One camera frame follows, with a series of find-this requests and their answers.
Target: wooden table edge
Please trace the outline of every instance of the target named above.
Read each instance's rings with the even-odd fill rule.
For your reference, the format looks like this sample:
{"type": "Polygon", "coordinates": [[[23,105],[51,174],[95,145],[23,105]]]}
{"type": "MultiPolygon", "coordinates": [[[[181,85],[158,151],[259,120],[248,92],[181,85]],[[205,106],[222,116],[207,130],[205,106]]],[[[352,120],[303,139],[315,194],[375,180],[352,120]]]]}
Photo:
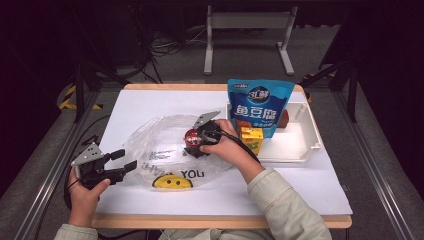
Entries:
{"type": "MultiPolygon", "coordinates": [[[[125,90],[170,90],[170,91],[227,91],[227,84],[144,84],[132,83],[124,87],[125,90]]],[[[295,85],[294,90],[304,92],[300,85],[295,85]]]]}
{"type": "MultiPolygon", "coordinates": [[[[330,229],[347,229],[352,225],[350,215],[322,216],[330,229]]],[[[263,216],[170,216],[97,213],[94,228],[117,229],[266,229],[263,216]]]]}

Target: yellow smiley face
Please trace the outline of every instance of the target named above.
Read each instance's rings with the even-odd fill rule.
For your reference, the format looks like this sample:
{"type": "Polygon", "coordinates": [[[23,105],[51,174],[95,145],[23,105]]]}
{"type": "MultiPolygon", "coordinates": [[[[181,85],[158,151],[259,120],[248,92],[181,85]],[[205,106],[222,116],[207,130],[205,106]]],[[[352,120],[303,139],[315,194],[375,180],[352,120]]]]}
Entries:
{"type": "Polygon", "coordinates": [[[152,186],[155,188],[183,189],[192,188],[193,184],[189,179],[174,174],[167,174],[156,178],[152,186]]]}

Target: cardboard box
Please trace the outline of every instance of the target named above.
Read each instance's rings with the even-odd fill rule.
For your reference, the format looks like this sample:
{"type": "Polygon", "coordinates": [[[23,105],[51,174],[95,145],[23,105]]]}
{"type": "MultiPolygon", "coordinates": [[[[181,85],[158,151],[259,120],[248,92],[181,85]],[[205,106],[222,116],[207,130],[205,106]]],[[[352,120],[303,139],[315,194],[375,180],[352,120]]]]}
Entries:
{"type": "Polygon", "coordinates": [[[257,156],[264,139],[262,128],[241,127],[240,139],[257,156]]]}

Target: metal stand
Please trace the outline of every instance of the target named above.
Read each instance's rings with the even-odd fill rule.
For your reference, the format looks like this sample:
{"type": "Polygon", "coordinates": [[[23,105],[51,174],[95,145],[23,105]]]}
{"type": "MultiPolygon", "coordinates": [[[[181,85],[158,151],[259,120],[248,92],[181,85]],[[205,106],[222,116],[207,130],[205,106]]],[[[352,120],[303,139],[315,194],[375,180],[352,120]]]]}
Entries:
{"type": "Polygon", "coordinates": [[[105,76],[109,77],[113,81],[116,81],[118,83],[121,83],[123,86],[131,83],[127,81],[126,79],[118,76],[112,71],[109,71],[107,69],[104,69],[92,62],[81,60],[80,64],[75,69],[75,85],[76,85],[76,97],[77,97],[77,115],[75,117],[75,123],[77,123],[81,116],[84,114],[85,111],[85,104],[84,104],[84,83],[87,84],[88,89],[90,91],[100,91],[100,88],[102,87],[102,83],[99,81],[99,77],[96,76],[96,72],[101,72],[105,76]]]}
{"type": "Polygon", "coordinates": [[[329,88],[331,91],[340,92],[343,89],[346,82],[350,79],[347,112],[349,113],[349,116],[352,122],[356,122],[355,104],[356,104],[356,89],[358,85],[358,70],[354,63],[349,61],[342,61],[340,63],[331,65],[330,67],[318,72],[314,76],[308,77],[307,80],[304,79],[301,83],[299,83],[299,85],[305,88],[335,71],[337,72],[332,78],[329,84],[329,88]]]}
{"type": "Polygon", "coordinates": [[[294,70],[287,54],[287,44],[296,18],[297,7],[290,12],[254,13],[254,12],[212,12],[208,6],[207,16],[207,47],[204,74],[212,74],[213,42],[212,29],[231,28],[284,28],[284,39],[278,42],[278,50],[287,75],[293,75],[294,70]]]}

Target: white tray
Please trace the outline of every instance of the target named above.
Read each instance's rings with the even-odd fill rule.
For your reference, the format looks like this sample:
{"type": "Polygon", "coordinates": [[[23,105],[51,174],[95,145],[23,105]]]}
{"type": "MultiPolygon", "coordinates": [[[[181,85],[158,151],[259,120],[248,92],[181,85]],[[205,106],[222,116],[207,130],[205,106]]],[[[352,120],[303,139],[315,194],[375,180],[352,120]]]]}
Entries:
{"type": "Polygon", "coordinates": [[[289,102],[289,123],[264,139],[258,158],[263,163],[305,162],[322,147],[322,140],[307,103],[289,102]]]}

